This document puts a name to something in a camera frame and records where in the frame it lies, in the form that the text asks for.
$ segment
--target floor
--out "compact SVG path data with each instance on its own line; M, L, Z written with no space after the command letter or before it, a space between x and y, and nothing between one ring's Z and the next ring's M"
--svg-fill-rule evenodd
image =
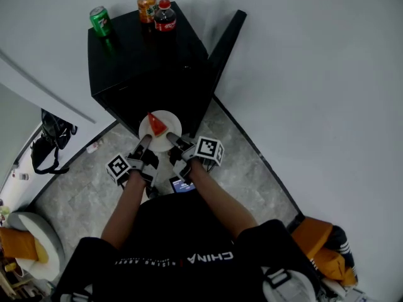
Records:
M297 210L280 185L215 101L207 110L199 135L221 140L224 161L211 175L259 223L277 218L287 225L296 217ZM112 128L102 141L97 151L80 155L70 171L59 176L34 205L34 210L59 234L67 260L80 238L101 235L122 193L106 174L105 163L118 152L127 155L139 142L122 125ZM168 179L174 175L166 154L159 154L159 158L156 186L161 193L168 194L172 192Z

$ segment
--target black table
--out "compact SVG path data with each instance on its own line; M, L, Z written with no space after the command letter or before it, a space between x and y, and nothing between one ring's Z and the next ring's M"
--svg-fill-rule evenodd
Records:
M138 11L112 19L115 32L106 38L88 30L91 95L136 136L147 112L165 109L194 137L246 17L236 13L209 58L175 2L172 8L173 37L141 24Z

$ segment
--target white plate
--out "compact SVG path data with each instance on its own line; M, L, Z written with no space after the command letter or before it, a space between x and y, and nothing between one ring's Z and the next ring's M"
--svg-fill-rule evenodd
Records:
M146 134L150 134L152 136L152 141L149 146L149 150L154 151L154 152L165 152L168 150L171 150L174 145L166 138L166 134L168 132L173 132L179 137L182 135L182 124L179 121L178 117L168 111L159 110L159 111L154 111L151 114L155 115L158 120L161 120L168 130L165 131L164 134L160 135L159 137L156 137L154 135L154 132L152 131L152 128L150 126L150 121L148 115L141 121L140 126L139 126L139 137L140 140L144 137Z

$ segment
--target black bag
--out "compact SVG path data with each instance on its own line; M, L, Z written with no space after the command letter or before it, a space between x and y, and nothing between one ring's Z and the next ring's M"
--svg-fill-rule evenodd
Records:
M64 149L71 135L77 133L77 127L42 109L42 135L32 143L31 159L33 170L37 174L65 174L69 168L55 170L59 166L59 149ZM51 167L39 170L38 167L55 149L55 160Z

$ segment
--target orange soda can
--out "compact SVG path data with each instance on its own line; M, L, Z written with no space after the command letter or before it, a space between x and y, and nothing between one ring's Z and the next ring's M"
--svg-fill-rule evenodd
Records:
M154 14L158 10L157 0L137 0L139 6L140 21L142 23L153 23Z

